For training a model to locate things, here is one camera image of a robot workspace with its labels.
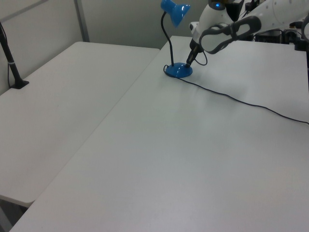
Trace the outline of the black gripper silver flange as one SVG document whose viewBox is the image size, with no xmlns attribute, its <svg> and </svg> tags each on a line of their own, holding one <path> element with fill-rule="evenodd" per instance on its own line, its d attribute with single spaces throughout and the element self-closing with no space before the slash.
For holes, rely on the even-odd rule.
<svg viewBox="0 0 309 232">
<path fill-rule="evenodd" d="M 195 42 L 193 39 L 190 42 L 190 48 L 191 48 L 191 52 L 190 52 L 188 59 L 186 60 L 186 65 L 185 65 L 187 68 L 190 68 L 192 63 L 195 61 L 197 55 L 199 53 L 202 53 L 201 45 Z"/>
</svg>

